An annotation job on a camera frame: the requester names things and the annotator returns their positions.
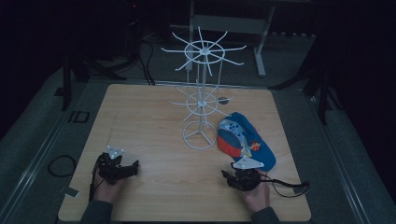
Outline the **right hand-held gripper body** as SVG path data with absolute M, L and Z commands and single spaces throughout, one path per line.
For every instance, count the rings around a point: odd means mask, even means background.
M 252 191 L 261 182 L 261 177 L 257 168 L 262 168 L 264 164 L 249 157 L 244 157 L 232 163 L 235 170 L 232 186 L 241 191 Z

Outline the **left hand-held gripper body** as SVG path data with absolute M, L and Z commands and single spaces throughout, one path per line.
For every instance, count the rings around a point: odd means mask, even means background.
M 118 180 L 128 176 L 127 168 L 120 165 L 124 150 L 115 149 L 111 146 L 106 149 L 107 152 L 103 152 L 97 160 L 99 176 L 114 185 Z

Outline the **blue and orange cap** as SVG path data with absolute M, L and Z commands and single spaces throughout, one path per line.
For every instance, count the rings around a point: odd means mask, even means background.
M 219 149 L 229 155 L 237 168 L 259 168 L 270 171 L 276 165 L 276 156 L 256 128 L 238 113 L 222 119 L 217 134 Z

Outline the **black stand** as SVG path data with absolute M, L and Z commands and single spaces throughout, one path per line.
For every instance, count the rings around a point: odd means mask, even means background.
M 303 87 L 303 94 L 313 98 L 316 92 L 319 92 L 318 118 L 323 125 L 326 125 L 326 108 L 328 96 L 331 94 L 329 91 L 331 74 L 332 66 L 327 60 L 318 60 L 317 62 L 304 60 L 294 77 L 275 86 L 270 86 L 269 90 L 281 91 L 303 79 L 307 79 Z
M 105 68 L 95 60 L 85 56 L 83 54 L 78 54 L 76 56 L 77 59 L 81 60 L 83 63 L 87 63 L 88 65 L 92 66 L 93 68 L 98 69 L 100 72 L 105 74 L 106 76 L 116 79 L 116 80 L 125 80 L 125 77 L 120 77 L 114 73 L 112 73 L 109 69 Z M 65 111 L 67 107 L 71 103 L 72 98 L 72 91 L 71 91 L 71 59 L 72 56 L 65 54 L 63 56 L 63 86 L 60 88 L 61 96 L 63 97 L 63 106 L 62 111 Z

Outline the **person's right hand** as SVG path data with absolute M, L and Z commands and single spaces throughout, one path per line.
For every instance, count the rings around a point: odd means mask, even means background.
M 243 191 L 241 193 L 242 198 L 247 205 L 250 212 L 259 212 L 264 208 L 270 206 L 270 189 L 268 184 L 265 182 L 266 173 L 259 170 L 262 182 L 251 191 Z

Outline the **person's left hand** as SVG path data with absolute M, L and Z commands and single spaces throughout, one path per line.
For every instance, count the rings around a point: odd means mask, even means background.
M 118 180 L 114 185 L 109 184 L 105 179 L 95 173 L 95 179 L 93 181 L 93 196 L 94 201 L 101 201 L 113 204 L 126 183 L 126 179 Z

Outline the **white wire display rack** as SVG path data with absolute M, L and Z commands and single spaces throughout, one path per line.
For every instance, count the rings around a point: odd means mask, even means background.
M 209 117 L 214 113 L 227 116 L 219 109 L 221 103 L 229 103 L 232 98 L 220 97 L 219 88 L 224 63 L 241 66 L 227 58 L 228 52 L 245 49 L 224 48 L 221 41 L 228 32 L 216 40 L 204 39 L 201 28 L 198 28 L 199 38 L 186 40 L 174 34 L 174 37 L 185 44 L 184 49 L 162 49 L 167 53 L 180 53 L 185 62 L 176 68 L 176 71 L 185 70 L 187 83 L 177 90 L 185 96 L 183 102 L 172 102 L 172 105 L 182 105 L 188 110 L 183 119 L 187 121 L 182 131 L 184 143 L 196 150 L 205 150 L 213 147 L 217 141 L 217 128 L 210 122 Z

